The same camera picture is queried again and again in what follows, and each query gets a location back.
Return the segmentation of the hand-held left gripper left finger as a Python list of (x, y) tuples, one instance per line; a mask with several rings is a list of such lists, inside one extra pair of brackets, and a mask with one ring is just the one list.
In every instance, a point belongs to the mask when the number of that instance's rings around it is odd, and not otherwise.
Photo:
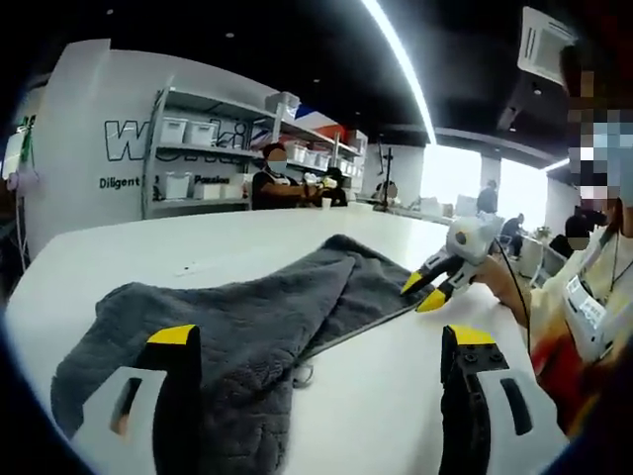
[(88, 397), (72, 446), (96, 474), (196, 474), (201, 379), (199, 328), (156, 332)]

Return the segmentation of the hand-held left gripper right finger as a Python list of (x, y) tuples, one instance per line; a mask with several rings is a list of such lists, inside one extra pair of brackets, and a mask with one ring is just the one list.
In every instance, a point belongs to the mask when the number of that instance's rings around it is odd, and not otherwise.
[(440, 381), (441, 474), (540, 474), (569, 444), (553, 401), (487, 332), (443, 328)]

